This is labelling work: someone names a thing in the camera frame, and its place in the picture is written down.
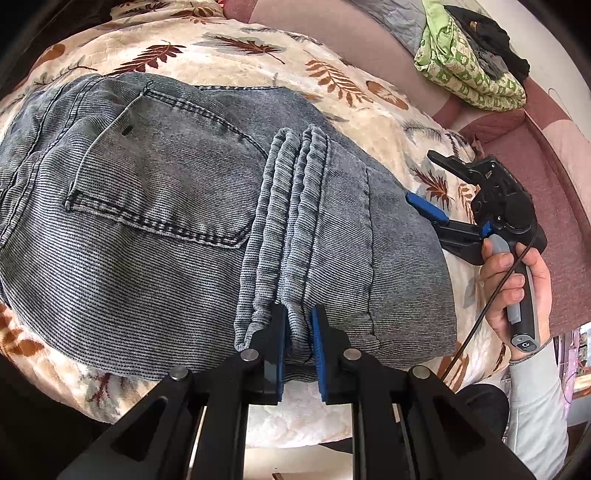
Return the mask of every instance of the black cable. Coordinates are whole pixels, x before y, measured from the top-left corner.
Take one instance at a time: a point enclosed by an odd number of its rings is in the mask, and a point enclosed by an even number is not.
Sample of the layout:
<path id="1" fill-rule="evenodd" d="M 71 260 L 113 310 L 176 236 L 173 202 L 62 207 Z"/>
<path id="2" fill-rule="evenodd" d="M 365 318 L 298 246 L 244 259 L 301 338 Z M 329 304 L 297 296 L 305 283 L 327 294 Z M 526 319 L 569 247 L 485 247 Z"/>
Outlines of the black cable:
<path id="1" fill-rule="evenodd" d="M 442 381 L 445 381 L 445 379 L 449 375 L 449 372 L 452 371 L 452 368 L 454 367 L 454 365 L 456 365 L 457 361 L 462 357 L 464 350 L 468 346 L 468 343 L 470 343 L 470 340 L 472 340 L 472 337 L 474 337 L 474 335 L 478 331 L 478 328 L 480 327 L 482 320 L 484 320 L 485 315 L 490 310 L 492 302 L 495 300 L 495 298 L 497 298 L 498 294 L 501 292 L 503 285 L 505 285 L 506 281 L 509 280 L 509 277 L 515 271 L 517 265 L 519 265 L 519 263 L 527 255 L 527 252 L 529 252 L 531 247 L 534 245 L 535 237 L 536 237 L 537 233 L 538 233 L 538 222 L 537 222 L 537 220 L 534 220 L 534 223 L 532 224 L 532 236 L 531 236 L 530 243 L 527 245 L 527 247 L 525 247 L 525 250 L 523 250 L 521 255 L 513 262 L 513 265 L 511 266 L 511 268 L 509 270 L 507 270 L 507 272 L 505 273 L 505 276 L 502 278 L 501 282 L 497 285 L 495 291 L 492 293 L 491 297 L 488 299 L 488 301 L 484 305 L 484 308 L 482 309 L 480 315 L 476 319 L 476 323 L 474 324 L 474 327 L 472 327 L 472 330 L 470 330 L 470 333 L 468 333 L 466 340 L 464 340 L 460 349 L 457 351 L 457 353 L 453 357 L 452 361 L 450 362 L 450 364 L 447 366 L 447 368 L 443 372 L 443 375 L 441 376 Z"/>

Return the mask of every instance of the back pocket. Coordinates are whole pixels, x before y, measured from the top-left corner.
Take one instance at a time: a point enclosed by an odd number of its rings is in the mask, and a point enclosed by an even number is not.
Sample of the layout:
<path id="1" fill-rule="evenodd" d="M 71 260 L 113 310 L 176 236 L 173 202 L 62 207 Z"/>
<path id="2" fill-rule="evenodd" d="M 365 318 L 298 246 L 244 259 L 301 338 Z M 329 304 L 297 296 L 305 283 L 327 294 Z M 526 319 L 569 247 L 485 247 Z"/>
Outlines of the back pocket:
<path id="1" fill-rule="evenodd" d="M 222 118 L 151 90 L 92 142 L 65 207 L 239 248 L 248 239 L 265 160 L 261 147 Z"/>

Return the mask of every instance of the jeans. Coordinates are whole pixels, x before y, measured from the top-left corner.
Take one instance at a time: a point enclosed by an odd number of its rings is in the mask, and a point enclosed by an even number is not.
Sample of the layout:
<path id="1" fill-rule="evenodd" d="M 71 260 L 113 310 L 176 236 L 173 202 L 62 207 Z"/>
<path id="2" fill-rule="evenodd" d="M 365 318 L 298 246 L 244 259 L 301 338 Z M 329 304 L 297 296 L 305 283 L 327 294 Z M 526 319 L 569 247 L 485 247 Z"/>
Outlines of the jeans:
<path id="1" fill-rule="evenodd" d="M 0 145 L 0 190 L 2 296 L 85 365 L 153 380 L 215 367 L 275 302 L 292 365 L 310 363 L 318 303 L 386 365 L 455 349 L 429 221 L 286 88 L 125 73 L 37 92 Z"/>

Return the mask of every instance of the metal screw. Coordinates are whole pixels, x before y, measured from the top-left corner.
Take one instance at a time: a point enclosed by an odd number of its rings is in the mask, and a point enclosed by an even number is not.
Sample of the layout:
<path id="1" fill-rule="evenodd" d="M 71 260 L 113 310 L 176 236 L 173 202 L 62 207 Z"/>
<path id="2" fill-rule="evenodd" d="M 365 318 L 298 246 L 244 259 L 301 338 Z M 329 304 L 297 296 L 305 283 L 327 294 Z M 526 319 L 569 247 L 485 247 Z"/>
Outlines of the metal screw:
<path id="1" fill-rule="evenodd" d="M 258 351 L 254 348 L 247 348 L 240 353 L 240 358 L 242 358 L 245 362 L 252 362 L 258 358 Z"/>
<path id="2" fill-rule="evenodd" d="M 347 350 L 343 352 L 343 356 L 347 360 L 359 360 L 361 358 L 361 352 L 356 348 L 347 348 Z"/>
<path id="3" fill-rule="evenodd" d="M 422 365 L 417 365 L 413 368 L 413 375 L 417 378 L 429 378 L 431 371 Z"/>
<path id="4" fill-rule="evenodd" d="M 170 375 L 170 378 L 178 382 L 189 374 L 189 369 L 184 365 L 177 365 L 176 367 L 172 367 L 168 374 Z"/>

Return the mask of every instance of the green cloth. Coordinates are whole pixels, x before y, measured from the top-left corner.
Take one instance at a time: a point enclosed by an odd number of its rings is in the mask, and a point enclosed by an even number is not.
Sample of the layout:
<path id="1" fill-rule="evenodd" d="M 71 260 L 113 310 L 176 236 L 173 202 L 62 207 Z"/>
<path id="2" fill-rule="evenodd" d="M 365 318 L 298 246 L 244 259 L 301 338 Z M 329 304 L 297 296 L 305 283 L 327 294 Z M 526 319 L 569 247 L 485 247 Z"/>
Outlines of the green cloth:
<path id="1" fill-rule="evenodd" d="M 439 0 L 423 0 L 427 26 L 414 57 L 419 72 L 467 103 L 505 112 L 525 104 L 525 90 L 510 73 L 492 80 L 482 70 L 464 33 Z"/>

